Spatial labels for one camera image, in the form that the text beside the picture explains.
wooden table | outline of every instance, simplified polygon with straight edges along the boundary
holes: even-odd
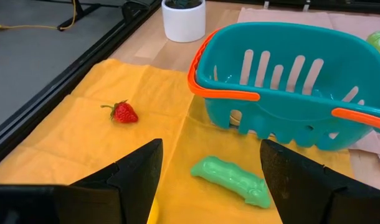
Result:
[[[236,23],[242,7],[262,8],[246,4],[207,2],[206,35],[217,28]],[[111,58],[126,63],[186,72],[203,41],[204,39],[201,39],[181,44],[168,40],[164,33],[161,10],[158,10],[112,54]],[[351,150],[351,163],[354,176],[358,180],[380,189],[380,160],[377,155]]]

white pot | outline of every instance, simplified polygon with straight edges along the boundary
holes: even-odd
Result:
[[[167,38],[175,42],[192,42],[205,35],[205,0],[191,9],[172,9],[162,1],[164,28]]]

yellow cloth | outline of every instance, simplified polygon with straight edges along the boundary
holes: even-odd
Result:
[[[150,214],[147,219],[147,224],[157,224],[159,215],[158,201],[154,199],[153,204],[151,205]]]
[[[110,111],[100,105],[126,99],[139,122],[112,123]],[[246,205],[236,194],[190,176],[197,161],[215,155],[263,177],[255,135],[211,124],[203,99],[188,90],[186,74],[117,60],[94,66],[0,163],[0,183],[71,184],[154,138],[164,145],[158,223],[281,222],[274,205],[265,210]],[[348,151],[287,147],[352,176]]]

strawberry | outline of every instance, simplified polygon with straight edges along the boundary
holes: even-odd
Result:
[[[110,118],[111,120],[118,121],[120,123],[134,123],[139,120],[138,115],[135,113],[129,103],[125,101],[115,103],[114,107],[108,105],[102,105],[102,108],[111,108]]]

plastic basket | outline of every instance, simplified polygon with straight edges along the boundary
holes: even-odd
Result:
[[[229,128],[230,114],[240,111],[239,132],[253,130],[261,139],[274,134],[283,144],[294,139],[302,147],[337,150],[373,128],[380,132],[380,53],[335,30],[277,22],[228,26],[198,50],[188,83],[206,99],[213,123]]]

